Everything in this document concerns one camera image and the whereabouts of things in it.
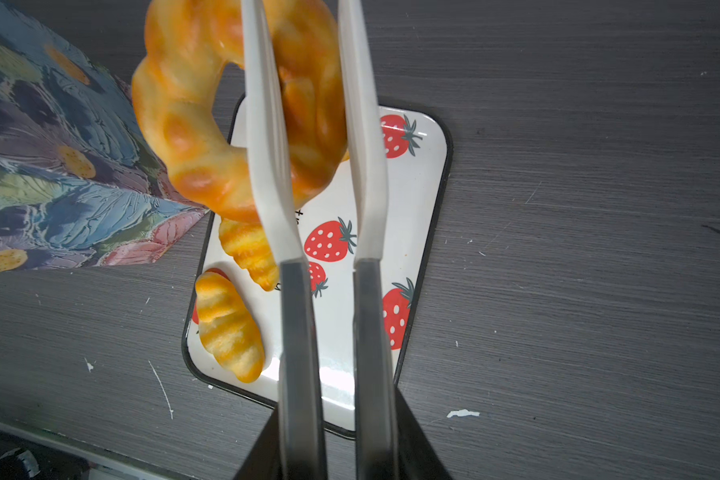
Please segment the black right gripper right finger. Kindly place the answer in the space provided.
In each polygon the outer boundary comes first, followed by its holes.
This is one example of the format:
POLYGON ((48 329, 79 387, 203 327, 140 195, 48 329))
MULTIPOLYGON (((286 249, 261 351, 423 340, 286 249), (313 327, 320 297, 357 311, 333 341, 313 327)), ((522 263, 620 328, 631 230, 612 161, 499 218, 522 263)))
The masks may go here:
POLYGON ((395 388, 395 405, 400 478, 452 480, 398 388, 395 388))

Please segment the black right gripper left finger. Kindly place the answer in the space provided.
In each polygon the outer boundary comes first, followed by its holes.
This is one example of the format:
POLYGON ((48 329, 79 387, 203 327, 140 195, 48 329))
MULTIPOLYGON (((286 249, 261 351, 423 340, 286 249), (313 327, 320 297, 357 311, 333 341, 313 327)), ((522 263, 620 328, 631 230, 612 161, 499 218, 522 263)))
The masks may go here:
POLYGON ((280 480, 279 411, 275 408, 234 480, 280 480))

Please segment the white and steel tongs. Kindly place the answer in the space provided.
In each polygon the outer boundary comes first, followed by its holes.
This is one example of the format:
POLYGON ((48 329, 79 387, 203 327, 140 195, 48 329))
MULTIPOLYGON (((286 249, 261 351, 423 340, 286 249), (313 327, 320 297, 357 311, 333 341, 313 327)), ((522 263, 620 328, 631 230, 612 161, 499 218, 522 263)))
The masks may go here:
MULTIPOLYGON (((241 5, 248 167, 259 219, 281 279, 279 450, 286 479, 324 479, 327 459, 319 355, 308 262, 294 218, 284 112, 263 5, 241 5)), ((353 267, 356 471, 399 475, 391 349, 384 328, 380 262, 388 215, 388 167, 362 5, 338 7, 358 249, 353 267)))

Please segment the column fake croissant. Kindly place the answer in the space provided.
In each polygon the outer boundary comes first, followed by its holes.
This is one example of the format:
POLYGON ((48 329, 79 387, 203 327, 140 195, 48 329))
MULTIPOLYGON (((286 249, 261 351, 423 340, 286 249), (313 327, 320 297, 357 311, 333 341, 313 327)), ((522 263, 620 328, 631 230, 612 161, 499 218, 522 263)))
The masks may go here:
POLYGON ((224 252, 264 291, 272 291, 279 281, 279 270, 261 225, 222 219, 219 240, 224 252))

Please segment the colourful printed paper bag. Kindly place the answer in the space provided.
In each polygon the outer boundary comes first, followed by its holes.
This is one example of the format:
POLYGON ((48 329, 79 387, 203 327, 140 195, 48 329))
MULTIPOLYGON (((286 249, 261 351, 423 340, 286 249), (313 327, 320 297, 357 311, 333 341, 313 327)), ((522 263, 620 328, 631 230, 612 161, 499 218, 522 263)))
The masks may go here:
POLYGON ((147 146, 129 86, 0 1, 0 272, 152 263, 205 214, 147 146))

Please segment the ring shaped fake bread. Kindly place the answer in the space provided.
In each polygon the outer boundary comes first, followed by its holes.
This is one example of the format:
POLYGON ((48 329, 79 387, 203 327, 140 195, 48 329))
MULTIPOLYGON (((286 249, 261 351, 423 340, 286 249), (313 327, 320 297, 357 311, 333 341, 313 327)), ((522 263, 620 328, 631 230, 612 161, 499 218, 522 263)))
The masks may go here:
MULTIPOLYGON (((347 153, 337 23, 323 1, 266 1, 289 142, 294 203, 331 182, 347 153)), ((153 1, 132 77, 140 130, 172 186, 224 219, 256 224, 247 155, 212 115, 225 67, 245 65, 238 1, 153 1)))

